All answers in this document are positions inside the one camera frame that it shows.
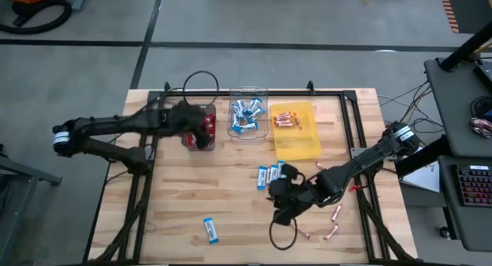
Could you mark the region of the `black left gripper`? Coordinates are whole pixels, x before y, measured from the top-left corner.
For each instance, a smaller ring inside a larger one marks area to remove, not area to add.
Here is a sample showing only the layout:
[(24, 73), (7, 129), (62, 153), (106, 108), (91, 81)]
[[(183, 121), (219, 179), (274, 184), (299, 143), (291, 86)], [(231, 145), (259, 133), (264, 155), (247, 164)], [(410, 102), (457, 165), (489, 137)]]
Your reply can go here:
[(174, 134), (193, 133), (196, 136), (198, 149), (206, 149), (210, 145), (210, 135), (204, 127), (206, 113), (199, 105), (190, 105), (180, 101), (171, 108), (171, 130)]

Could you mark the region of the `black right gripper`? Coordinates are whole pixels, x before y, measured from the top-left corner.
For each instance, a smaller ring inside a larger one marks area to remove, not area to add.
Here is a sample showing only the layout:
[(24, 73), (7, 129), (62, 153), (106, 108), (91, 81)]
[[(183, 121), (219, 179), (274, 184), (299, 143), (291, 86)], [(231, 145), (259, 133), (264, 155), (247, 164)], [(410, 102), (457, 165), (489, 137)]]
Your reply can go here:
[[(298, 173), (299, 170), (296, 167), (283, 165), (280, 177), (270, 183), (268, 192), (291, 193), (298, 186), (292, 183)], [(296, 191), (294, 199), (291, 196), (271, 196), (268, 200), (273, 202), (275, 208), (274, 223), (288, 226), (294, 218), (294, 200), (299, 204), (315, 204), (319, 208), (334, 203), (333, 179), (328, 174), (321, 173), (304, 182)]]

